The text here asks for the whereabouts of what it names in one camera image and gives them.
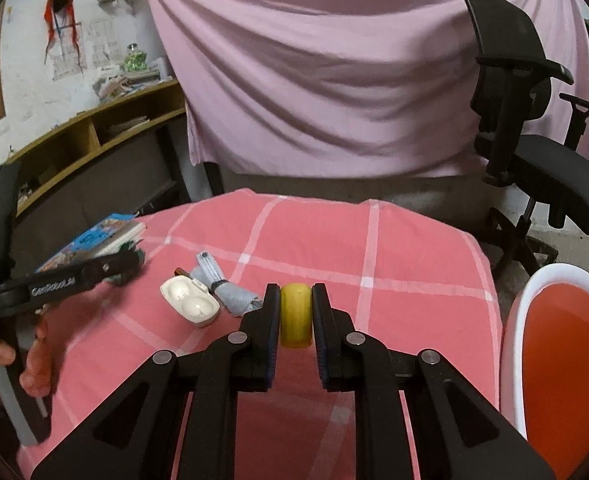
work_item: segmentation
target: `gray fabric strap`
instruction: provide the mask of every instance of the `gray fabric strap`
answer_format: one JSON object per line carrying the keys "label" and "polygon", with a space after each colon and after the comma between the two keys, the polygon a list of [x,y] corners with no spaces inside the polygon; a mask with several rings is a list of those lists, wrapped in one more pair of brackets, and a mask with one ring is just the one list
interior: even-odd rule
{"label": "gray fabric strap", "polygon": [[190,275],[206,285],[233,316],[240,317],[261,308],[262,300],[257,294],[225,279],[212,254],[203,251],[197,254],[196,261],[198,266]]}

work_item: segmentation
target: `pink curtain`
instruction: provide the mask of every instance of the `pink curtain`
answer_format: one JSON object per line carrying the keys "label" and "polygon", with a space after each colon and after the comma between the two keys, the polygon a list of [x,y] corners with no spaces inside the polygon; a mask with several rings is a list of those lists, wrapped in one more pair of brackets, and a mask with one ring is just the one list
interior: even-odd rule
{"label": "pink curtain", "polygon": [[[329,178],[481,170],[463,0],[149,1],[186,93],[194,164]],[[577,81],[553,80],[545,116],[526,127],[563,141],[571,107],[558,93],[589,99],[577,1],[509,1]]]}

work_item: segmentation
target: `pink tablecloth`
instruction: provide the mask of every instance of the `pink tablecloth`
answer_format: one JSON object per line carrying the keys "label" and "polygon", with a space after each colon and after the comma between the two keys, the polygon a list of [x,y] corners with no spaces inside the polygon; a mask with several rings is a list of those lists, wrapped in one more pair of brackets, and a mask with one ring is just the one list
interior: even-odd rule
{"label": "pink tablecloth", "polygon": [[[498,405],[501,320],[486,258],[475,240],[442,223],[369,201],[360,205],[240,190],[143,219],[143,274],[102,284],[49,314],[60,368],[52,436],[22,449],[36,464],[158,349],[200,351],[236,330],[223,312],[194,328],[166,304],[159,285],[208,250],[235,283],[325,282],[332,304],[389,348],[435,348]],[[239,398],[236,478],[354,478],[351,394],[321,388],[314,348],[279,349],[274,386]]]}

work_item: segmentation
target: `chair seat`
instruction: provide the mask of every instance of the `chair seat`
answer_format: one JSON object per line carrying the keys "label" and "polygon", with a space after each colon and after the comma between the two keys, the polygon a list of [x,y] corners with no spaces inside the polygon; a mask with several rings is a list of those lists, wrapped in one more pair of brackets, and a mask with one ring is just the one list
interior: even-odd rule
{"label": "chair seat", "polygon": [[[475,138],[475,150],[489,158],[494,133]],[[589,160],[555,140],[521,135],[508,171],[528,196],[560,205],[566,215],[589,235]]]}

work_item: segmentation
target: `white wall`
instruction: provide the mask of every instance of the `white wall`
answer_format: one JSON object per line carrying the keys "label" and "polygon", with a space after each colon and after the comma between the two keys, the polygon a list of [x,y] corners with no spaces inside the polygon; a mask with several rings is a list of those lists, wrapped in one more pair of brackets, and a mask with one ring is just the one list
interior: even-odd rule
{"label": "white wall", "polygon": [[[46,0],[6,0],[1,27],[1,84],[6,117],[0,121],[0,162],[10,146],[19,150],[78,112],[98,105],[91,88],[96,71],[52,80],[44,66]],[[149,59],[163,54],[161,41],[144,0],[131,6],[123,0],[99,7],[96,0],[74,0],[76,21],[108,17],[123,53],[140,43]]]}

